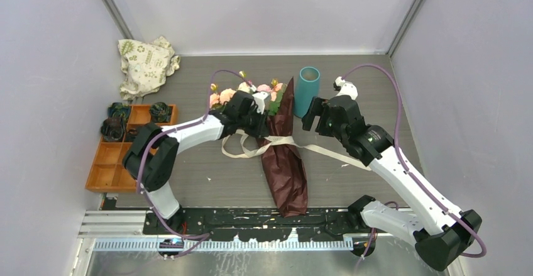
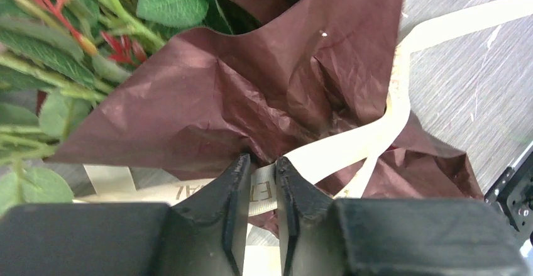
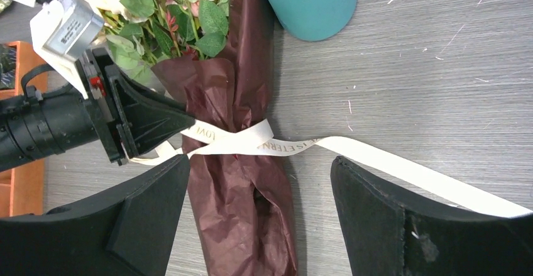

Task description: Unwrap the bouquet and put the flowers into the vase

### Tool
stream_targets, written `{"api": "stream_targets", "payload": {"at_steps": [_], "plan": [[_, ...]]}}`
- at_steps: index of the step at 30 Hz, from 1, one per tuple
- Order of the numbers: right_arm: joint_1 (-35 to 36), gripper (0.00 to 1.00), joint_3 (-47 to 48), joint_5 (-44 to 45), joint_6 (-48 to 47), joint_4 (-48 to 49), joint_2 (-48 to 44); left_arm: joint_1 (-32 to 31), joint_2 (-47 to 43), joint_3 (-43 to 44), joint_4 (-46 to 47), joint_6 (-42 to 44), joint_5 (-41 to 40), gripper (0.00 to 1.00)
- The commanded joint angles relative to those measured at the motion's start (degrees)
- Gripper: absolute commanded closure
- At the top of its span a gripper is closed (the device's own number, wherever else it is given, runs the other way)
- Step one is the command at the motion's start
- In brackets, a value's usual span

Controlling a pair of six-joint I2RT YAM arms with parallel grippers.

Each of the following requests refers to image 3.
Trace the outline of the cream printed ribbon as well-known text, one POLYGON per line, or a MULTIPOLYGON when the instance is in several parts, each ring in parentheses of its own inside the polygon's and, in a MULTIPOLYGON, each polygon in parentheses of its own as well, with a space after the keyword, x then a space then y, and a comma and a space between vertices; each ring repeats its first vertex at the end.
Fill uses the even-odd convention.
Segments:
POLYGON ((196 121, 193 126, 181 131, 181 135, 204 144, 189 152, 188 157, 224 154, 289 157, 312 146, 320 146, 474 212, 503 218, 525 216, 532 212, 526 207, 351 138, 328 136, 303 141, 278 140, 266 119, 239 133, 230 133, 209 123, 196 121))

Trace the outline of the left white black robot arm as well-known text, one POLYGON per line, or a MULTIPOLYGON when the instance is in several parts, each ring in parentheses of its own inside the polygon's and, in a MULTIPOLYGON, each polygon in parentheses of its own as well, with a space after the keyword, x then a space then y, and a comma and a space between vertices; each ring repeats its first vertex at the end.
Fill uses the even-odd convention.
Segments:
POLYGON ((93 141, 123 165, 195 123, 183 104, 130 79, 103 48, 86 51, 75 69, 86 96, 72 84, 46 93, 30 85, 51 70, 43 64, 22 78, 22 95, 1 101, 1 170, 93 141))

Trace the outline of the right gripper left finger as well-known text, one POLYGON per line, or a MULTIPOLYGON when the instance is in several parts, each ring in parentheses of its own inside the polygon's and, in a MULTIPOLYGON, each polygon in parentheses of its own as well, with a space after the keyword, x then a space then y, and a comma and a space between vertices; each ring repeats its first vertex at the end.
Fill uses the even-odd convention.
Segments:
POLYGON ((45 214, 1 220, 2 275, 165 275, 189 180, 177 155, 45 214))

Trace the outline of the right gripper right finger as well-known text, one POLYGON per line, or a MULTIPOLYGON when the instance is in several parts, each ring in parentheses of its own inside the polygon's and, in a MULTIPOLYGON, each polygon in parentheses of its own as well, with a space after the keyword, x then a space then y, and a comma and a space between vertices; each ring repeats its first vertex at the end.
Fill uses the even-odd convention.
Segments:
POLYGON ((382 179, 345 157, 332 193, 353 275, 531 275, 532 215, 452 207, 382 179))

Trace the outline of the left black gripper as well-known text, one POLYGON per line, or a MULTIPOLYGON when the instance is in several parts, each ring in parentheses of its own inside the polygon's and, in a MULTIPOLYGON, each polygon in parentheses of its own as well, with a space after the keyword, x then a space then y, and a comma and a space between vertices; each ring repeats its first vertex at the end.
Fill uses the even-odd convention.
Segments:
POLYGON ((79 145, 99 140, 109 161, 119 166, 195 123, 184 105, 127 77, 103 48, 82 54, 79 74, 87 93, 79 99, 79 145))

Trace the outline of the dark red wrapping paper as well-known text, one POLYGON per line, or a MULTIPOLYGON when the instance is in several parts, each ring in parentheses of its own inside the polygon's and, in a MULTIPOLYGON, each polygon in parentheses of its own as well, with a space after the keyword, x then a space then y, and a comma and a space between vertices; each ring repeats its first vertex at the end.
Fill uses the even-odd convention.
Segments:
MULTIPOLYGON (((189 114, 229 132, 265 118, 275 17, 267 0, 229 0, 229 36, 215 58, 191 55, 153 72, 189 114)), ((188 192, 209 275, 297 275, 292 188, 282 159, 194 155, 188 192)))

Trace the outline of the pink flower bouquet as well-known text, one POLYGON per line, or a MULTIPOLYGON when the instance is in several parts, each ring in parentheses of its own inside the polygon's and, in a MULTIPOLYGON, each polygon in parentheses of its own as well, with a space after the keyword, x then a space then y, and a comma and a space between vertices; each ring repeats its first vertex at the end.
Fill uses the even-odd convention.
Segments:
POLYGON ((229 0, 84 0, 104 20, 104 45, 132 79, 146 83, 169 58, 218 55, 229 33, 229 0))

